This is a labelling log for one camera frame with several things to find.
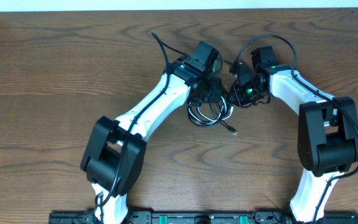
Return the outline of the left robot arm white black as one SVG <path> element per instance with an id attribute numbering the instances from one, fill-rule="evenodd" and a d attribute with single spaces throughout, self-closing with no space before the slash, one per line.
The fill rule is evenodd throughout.
<path id="1" fill-rule="evenodd" d="M 127 193 L 142 171 L 147 141 L 164 119 L 188 101 L 191 90 L 207 83 L 222 62 L 217 49 L 199 42 L 192 55 L 167 62 L 155 88 L 128 112 L 94 124 L 80 168 L 95 191 L 96 223 L 122 223 Z"/>

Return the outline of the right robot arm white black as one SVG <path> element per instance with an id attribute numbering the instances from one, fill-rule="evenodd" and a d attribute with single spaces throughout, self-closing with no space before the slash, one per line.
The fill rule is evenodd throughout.
<path id="1" fill-rule="evenodd" d="M 295 223 L 318 223 L 340 179 L 358 173 L 358 120 L 356 105 L 347 96 L 336 98 L 306 81 L 295 64 L 280 64 L 271 46 L 251 52 L 253 71 L 239 60 L 230 73 L 237 105 L 256 105 L 263 97 L 282 100 L 298 115 L 297 152 L 303 173 L 290 200 Z"/>

